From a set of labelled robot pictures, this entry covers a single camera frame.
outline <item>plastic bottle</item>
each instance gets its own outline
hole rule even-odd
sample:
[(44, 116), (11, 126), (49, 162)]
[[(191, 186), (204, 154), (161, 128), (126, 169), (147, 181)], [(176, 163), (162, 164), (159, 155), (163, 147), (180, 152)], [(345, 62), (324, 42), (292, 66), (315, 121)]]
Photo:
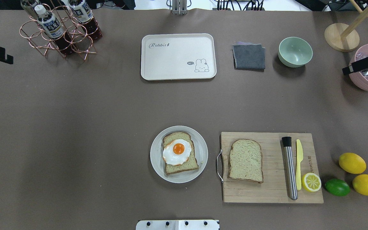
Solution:
[(69, 6), (77, 20), (86, 27), (86, 32), (92, 40), (101, 39), (102, 33), (96, 20), (93, 18), (93, 12), (86, 3), (86, 0), (62, 0), (66, 6)]
[(44, 6), (35, 6), (35, 12), (38, 14), (38, 23), (45, 30), (45, 33), (54, 39), (55, 44), (62, 54), (72, 54), (73, 50), (69, 43), (71, 40), (69, 34), (63, 29), (62, 24), (56, 18), (55, 14), (47, 11)]
[(34, 7), (39, 4), (39, 0), (21, 0), (22, 8), (33, 18), (38, 19), (38, 14), (35, 12)]

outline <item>green bowl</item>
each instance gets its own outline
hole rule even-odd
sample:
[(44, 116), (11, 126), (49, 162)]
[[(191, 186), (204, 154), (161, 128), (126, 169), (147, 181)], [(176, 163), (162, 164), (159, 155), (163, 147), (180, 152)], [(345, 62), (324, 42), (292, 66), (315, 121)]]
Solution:
[(279, 44), (278, 57), (285, 66), (301, 67), (308, 63), (312, 56), (311, 46), (302, 38), (285, 38)]

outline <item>bread slice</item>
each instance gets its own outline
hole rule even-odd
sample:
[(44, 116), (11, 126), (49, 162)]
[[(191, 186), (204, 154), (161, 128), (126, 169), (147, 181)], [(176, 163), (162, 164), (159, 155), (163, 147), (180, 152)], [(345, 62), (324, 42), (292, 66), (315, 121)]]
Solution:
[(188, 157), (188, 160), (182, 163), (181, 165), (174, 166), (174, 165), (165, 163), (166, 175), (195, 170), (199, 168), (197, 159), (195, 156), (196, 152), (194, 150), (194, 143), (191, 140), (190, 134), (185, 133), (185, 132), (175, 132), (175, 133), (166, 135), (163, 138), (163, 148), (165, 148), (166, 145), (168, 145), (170, 142), (176, 139), (183, 139), (183, 140), (188, 141), (191, 144), (191, 153), (190, 153), (190, 156)]
[(228, 178), (263, 183), (261, 150), (254, 140), (236, 140), (229, 153)]

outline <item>brown tabletop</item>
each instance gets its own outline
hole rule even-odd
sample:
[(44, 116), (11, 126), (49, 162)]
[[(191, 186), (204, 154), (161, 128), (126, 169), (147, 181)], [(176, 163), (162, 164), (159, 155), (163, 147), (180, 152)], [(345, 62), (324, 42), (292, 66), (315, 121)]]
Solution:
[[(368, 229), (368, 196), (352, 188), (324, 204), (224, 203), (216, 175), (222, 131), (312, 133), (322, 179), (351, 184), (336, 163), (355, 152), (367, 163), (368, 92), (342, 75), (354, 52), (324, 40), (325, 28), (355, 12), (94, 11), (98, 54), (82, 63), (42, 57), (19, 36), (24, 11), (0, 11), (0, 229), (135, 229), (138, 220), (218, 219), (221, 229)], [(368, 19), (356, 29), (368, 43)], [(218, 72), (211, 80), (148, 82), (140, 76), (145, 35), (209, 33)], [(311, 44), (313, 59), (288, 68), (283, 38)], [(263, 72), (234, 70), (231, 45), (266, 47)], [(205, 139), (209, 158), (191, 182), (160, 178), (152, 141), (184, 125)]]

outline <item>folded napkin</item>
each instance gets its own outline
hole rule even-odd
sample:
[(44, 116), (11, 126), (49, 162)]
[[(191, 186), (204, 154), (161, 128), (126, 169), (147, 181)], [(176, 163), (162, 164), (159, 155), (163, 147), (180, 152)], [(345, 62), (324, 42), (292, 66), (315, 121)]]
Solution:
[(249, 42), (237, 42), (232, 45), (235, 69), (237, 70), (264, 70), (265, 69), (265, 47), (261, 44)]

